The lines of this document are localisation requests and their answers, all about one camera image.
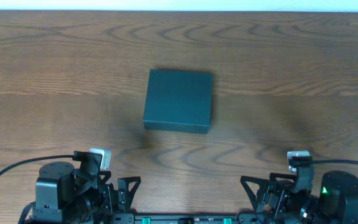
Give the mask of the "dark green gift box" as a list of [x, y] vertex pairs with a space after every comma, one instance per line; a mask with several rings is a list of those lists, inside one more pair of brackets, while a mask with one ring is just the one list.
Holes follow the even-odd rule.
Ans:
[[144, 107], [144, 128], [208, 133], [212, 91], [211, 73], [151, 70]]

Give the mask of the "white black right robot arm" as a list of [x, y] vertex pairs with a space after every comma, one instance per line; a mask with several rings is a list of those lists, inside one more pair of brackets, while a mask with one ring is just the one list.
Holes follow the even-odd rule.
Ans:
[[311, 193], [314, 172], [271, 173], [268, 179], [242, 176], [256, 215], [264, 223], [358, 224], [358, 178], [348, 172], [323, 175], [319, 195]]

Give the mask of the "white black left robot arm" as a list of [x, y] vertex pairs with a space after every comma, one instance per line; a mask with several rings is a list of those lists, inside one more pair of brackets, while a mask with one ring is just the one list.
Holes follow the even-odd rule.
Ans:
[[111, 151], [91, 148], [75, 151], [75, 168], [69, 162], [42, 166], [35, 183], [35, 201], [22, 211], [19, 224], [25, 223], [113, 223], [117, 213], [130, 210], [140, 177], [109, 184]]

